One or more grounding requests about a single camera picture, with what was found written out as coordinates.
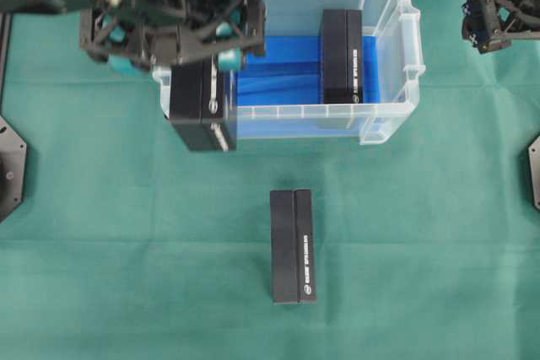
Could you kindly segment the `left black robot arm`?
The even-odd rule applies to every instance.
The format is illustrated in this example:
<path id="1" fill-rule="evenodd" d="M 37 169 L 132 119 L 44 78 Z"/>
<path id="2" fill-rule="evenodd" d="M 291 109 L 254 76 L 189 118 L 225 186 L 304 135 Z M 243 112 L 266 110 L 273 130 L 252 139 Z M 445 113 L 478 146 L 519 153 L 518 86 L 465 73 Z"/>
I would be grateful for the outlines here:
<path id="1" fill-rule="evenodd" d="M 1 0 L 1 10 L 78 13 L 81 49 L 120 71 L 206 60 L 237 71 L 266 52 L 263 0 Z"/>

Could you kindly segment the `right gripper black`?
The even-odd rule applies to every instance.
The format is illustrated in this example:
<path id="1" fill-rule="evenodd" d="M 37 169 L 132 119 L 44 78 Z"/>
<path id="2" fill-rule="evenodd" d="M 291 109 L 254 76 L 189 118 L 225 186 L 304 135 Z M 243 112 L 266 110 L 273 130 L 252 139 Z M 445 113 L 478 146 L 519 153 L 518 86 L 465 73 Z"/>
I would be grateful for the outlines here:
<path id="1" fill-rule="evenodd" d="M 539 0 L 466 0 L 462 13 L 462 38 L 481 54 L 539 39 Z"/>

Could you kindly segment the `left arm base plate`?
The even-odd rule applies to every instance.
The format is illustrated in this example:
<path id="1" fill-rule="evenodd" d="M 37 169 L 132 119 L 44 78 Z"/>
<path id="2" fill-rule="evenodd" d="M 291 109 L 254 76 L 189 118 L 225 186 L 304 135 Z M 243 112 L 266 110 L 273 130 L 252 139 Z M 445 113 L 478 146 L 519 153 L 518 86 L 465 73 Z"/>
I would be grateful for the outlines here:
<path id="1" fill-rule="evenodd" d="M 24 200 L 27 144 L 1 117 L 1 221 Z"/>

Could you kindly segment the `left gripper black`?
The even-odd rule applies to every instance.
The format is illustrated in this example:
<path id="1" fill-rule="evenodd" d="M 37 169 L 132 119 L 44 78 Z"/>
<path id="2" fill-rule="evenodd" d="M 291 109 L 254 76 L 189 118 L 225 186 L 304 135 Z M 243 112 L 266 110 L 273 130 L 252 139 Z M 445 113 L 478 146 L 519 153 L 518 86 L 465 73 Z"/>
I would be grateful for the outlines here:
<path id="1" fill-rule="evenodd" d="M 210 58 L 239 72 L 247 56 L 265 55 L 265 24 L 264 0 L 90 0 L 79 44 L 120 74 Z"/>

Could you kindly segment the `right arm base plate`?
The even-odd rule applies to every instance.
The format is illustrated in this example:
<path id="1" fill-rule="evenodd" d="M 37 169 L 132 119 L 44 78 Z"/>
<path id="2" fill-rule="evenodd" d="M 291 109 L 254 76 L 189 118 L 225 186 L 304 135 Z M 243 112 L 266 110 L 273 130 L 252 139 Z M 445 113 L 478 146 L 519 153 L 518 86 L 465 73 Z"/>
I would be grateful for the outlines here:
<path id="1" fill-rule="evenodd" d="M 529 166 L 532 184 L 533 206 L 540 208 L 540 136 L 528 147 Z"/>

